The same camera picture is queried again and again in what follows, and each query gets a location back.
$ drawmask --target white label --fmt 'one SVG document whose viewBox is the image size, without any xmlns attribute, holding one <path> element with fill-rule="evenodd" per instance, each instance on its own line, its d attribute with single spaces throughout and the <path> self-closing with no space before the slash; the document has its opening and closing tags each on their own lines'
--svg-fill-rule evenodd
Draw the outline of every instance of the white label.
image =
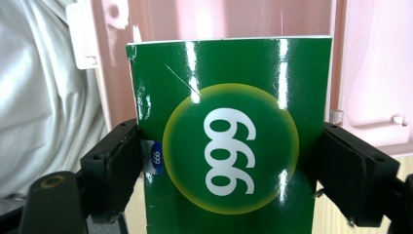
<svg viewBox="0 0 413 234">
<path fill-rule="evenodd" d="M 225 132 L 216 132 L 211 128 L 213 121 L 226 121 L 230 124 L 230 128 Z M 211 169 L 206 174 L 206 187 L 208 190 L 217 196 L 227 196 L 231 194 L 237 187 L 237 178 L 246 183 L 245 194 L 254 192 L 254 181 L 244 171 L 234 168 L 237 161 L 238 152 L 242 152 L 246 156 L 246 168 L 255 166 L 255 157 L 252 150 L 244 142 L 235 139 L 234 135 L 237 132 L 237 123 L 241 123 L 248 129 L 246 140 L 254 140 L 256 136 L 255 126 L 252 121 L 240 110 L 233 108 L 217 108 L 209 112 L 204 120 L 204 131 L 211 139 L 205 149 L 205 158 Z M 211 152 L 216 149 L 226 150 L 229 152 L 229 157 L 224 160 L 217 160 L 211 156 Z M 216 176 L 227 177 L 230 182 L 227 185 L 215 185 L 212 179 Z"/>
</svg>

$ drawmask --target green circle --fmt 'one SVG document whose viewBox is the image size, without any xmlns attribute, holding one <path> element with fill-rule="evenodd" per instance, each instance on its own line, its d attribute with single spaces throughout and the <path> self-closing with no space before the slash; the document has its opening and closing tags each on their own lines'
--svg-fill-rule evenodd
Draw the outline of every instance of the green circle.
<svg viewBox="0 0 413 234">
<path fill-rule="evenodd" d="M 231 166 L 249 175 L 252 193 L 246 193 L 249 185 L 240 178 L 226 195 L 216 195 L 207 187 L 206 177 L 212 166 L 207 162 L 205 149 L 212 139 L 205 132 L 204 120 L 220 108 L 241 111 L 256 131 L 253 139 L 247 139 L 250 129 L 238 122 L 232 137 L 253 153 L 253 167 L 248 166 L 242 152 L 237 152 L 237 160 Z M 230 126 L 226 120 L 210 123 L 220 133 Z M 285 189 L 298 159 L 298 133 L 289 112 L 280 109 L 277 99 L 270 94 L 249 85 L 219 84 L 201 89 L 197 98 L 188 97 L 174 109 L 165 128 L 163 150 L 173 184 L 189 201 L 213 213 L 237 215 L 267 205 Z M 225 161 L 229 152 L 217 149 L 210 154 L 215 160 Z M 211 179 L 213 184 L 224 187 L 229 181 L 224 175 Z"/>
</svg>

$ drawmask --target green box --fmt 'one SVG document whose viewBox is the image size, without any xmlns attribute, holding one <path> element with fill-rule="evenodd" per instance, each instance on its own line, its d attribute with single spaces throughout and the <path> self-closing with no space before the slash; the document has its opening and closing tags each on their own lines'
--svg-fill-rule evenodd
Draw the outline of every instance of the green box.
<svg viewBox="0 0 413 234">
<path fill-rule="evenodd" d="M 330 49 L 326 37 L 127 45 L 142 136 L 161 145 L 148 233 L 311 233 Z"/>
</svg>

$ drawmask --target wooden surface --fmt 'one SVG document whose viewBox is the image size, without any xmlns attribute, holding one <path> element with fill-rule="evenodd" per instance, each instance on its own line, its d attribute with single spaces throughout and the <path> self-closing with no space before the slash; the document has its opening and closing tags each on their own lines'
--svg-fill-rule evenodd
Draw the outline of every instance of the wooden surface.
<svg viewBox="0 0 413 234">
<path fill-rule="evenodd" d="M 413 156 L 397 158 L 397 160 L 401 163 L 397 176 L 405 181 L 407 175 L 413 173 Z M 142 178 L 136 183 L 134 193 L 126 208 L 126 218 L 131 234 L 146 233 Z M 341 215 L 340 211 L 326 196 L 321 196 L 316 199 L 313 221 L 314 234 L 386 234 L 389 224 L 389 220 L 384 218 L 380 228 L 351 227 Z"/>
</svg>

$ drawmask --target white cloth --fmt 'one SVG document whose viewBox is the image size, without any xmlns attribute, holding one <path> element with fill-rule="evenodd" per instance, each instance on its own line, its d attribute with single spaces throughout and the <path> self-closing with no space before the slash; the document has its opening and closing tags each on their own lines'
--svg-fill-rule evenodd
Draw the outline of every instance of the white cloth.
<svg viewBox="0 0 413 234">
<path fill-rule="evenodd" d="M 105 134 L 96 81 L 76 68 L 64 20 L 33 0 L 0 7 L 0 197 L 79 169 Z"/>
</svg>

